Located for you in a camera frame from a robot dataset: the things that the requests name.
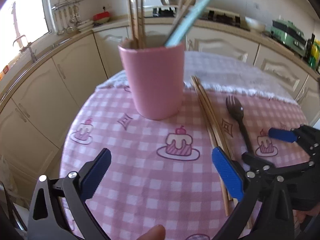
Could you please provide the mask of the left hand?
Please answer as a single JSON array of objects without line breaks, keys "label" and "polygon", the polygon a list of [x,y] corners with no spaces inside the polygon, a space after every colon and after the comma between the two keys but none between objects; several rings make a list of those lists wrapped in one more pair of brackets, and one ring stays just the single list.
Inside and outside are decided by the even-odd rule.
[{"label": "left hand", "polygon": [[137,240],[165,240],[165,227],[161,224],[154,226],[148,232],[144,233]]}]

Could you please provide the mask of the right hand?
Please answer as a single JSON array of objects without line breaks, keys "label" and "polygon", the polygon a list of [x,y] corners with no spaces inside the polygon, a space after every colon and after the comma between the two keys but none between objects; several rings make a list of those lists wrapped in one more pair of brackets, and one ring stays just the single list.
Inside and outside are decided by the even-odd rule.
[{"label": "right hand", "polygon": [[319,209],[314,208],[310,211],[296,211],[295,220],[298,223],[301,231],[305,230],[308,224],[311,222],[313,217],[319,215]]}]

